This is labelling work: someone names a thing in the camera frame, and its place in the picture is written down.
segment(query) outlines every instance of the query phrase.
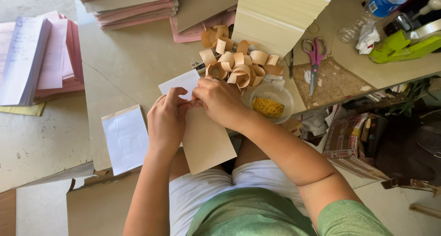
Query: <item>white shorts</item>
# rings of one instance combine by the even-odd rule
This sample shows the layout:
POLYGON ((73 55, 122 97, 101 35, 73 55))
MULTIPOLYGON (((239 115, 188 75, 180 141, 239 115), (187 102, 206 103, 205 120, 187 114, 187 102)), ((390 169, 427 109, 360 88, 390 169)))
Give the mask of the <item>white shorts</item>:
POLYGON ((169 183, 170 235, 185 236, 198 209, 213 196, 237 188, 259 187, 289 198, 307 216, 299 191, 272 160, 261 160, 239 166, 231 175, 208 169, 191 173, 169 183))

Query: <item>green t-shirt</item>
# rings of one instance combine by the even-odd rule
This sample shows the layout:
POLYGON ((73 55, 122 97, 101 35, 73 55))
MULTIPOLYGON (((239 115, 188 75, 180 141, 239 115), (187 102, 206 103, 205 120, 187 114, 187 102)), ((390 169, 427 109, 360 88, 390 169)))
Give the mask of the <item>green t-shirt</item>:
MULTIPOLYGON (((318 233, 329 235, 392 235, 363 204, 340 200, 318 216, 318 233)), ((209 199, 197 211, 187 236, 317 235, 311 220, 290 199, 264 188, 240 188, 209 199)))

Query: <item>yellow sponge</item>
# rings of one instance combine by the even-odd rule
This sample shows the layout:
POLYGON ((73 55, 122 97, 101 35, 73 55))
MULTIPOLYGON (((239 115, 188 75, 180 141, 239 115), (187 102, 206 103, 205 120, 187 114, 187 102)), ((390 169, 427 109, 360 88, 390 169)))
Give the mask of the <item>yellow sponge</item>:
POLYGON ((266 98, 254 98, 252 106, 255 111, 261 113, 263 116, 273 119, 280 118, 285 107, 283 104, 266 98))

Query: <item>scissors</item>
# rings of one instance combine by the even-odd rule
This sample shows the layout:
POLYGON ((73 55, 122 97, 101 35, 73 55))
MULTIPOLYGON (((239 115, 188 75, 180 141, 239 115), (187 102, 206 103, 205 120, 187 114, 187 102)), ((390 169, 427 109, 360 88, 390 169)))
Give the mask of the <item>scissors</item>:
POLYGON ((315 88, 315 82, 317 81, 317 72, 318 67, 320 66, 320 62, 323 57, 326 56, 328 49, 326 48, 326 42, 323 38, 317 37, 315 39, 315 44, 312 43, 310 40, 303 40, 302 42, 302 50, 309 55, 309 58, 311 59, 311 65, 312 65, 312 72, 311 72, 311 82, 309 84, 309 96, 312 97, 312 93, 314 92, 315 88), (319 44, 318 41, 323 42, 323 54, 320 54, 319 50, 319 44), (309 44, 312 47, 312 51, 309 51, 306 49, 305 44, 309 44))

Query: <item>hand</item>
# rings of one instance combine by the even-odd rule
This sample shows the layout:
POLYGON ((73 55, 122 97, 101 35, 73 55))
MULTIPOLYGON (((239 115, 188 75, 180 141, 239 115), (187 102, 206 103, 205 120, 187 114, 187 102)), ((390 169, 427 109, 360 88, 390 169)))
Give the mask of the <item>hand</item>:
POLYGON ((171 88, 162 95, 147 113, 149 129, 149 152, 173 157, 179 148, 185 132, 185 113, 192 108, 191 103, 179 95, 187 94, 182 87, 171 88))
POLYGON ((252 110, 239 99, 240 95, 223 80, 211 80, 211 76, 198 80, 191 99, 195 107, 203 106, 207 116, 221 126, 242 132, 249 123, 252 110))

